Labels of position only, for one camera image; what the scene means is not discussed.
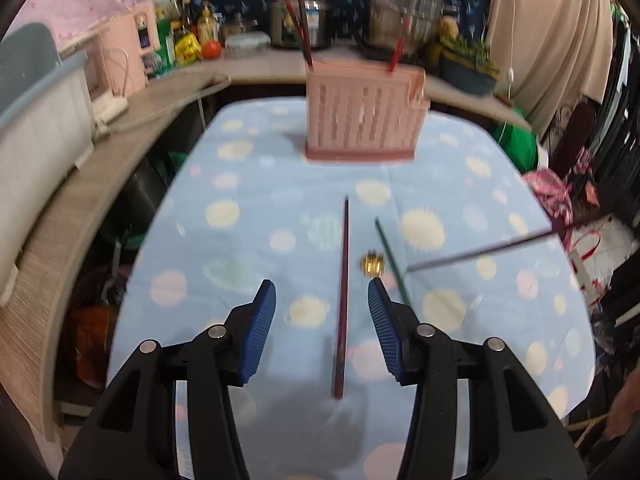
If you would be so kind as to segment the person's left hand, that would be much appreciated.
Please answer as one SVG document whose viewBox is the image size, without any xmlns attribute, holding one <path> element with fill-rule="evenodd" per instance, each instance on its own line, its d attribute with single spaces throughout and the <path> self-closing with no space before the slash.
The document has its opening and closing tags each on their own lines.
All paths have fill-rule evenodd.
<svg viewBox="0 0 640 480">
<path fill-rule="evenodd" d="M 604 430 L 606 440 L 623 437 L 639 414 L 640 370 L 636 367 L 627 377 L 623 388 L 617 393 Z"/>
</svg>

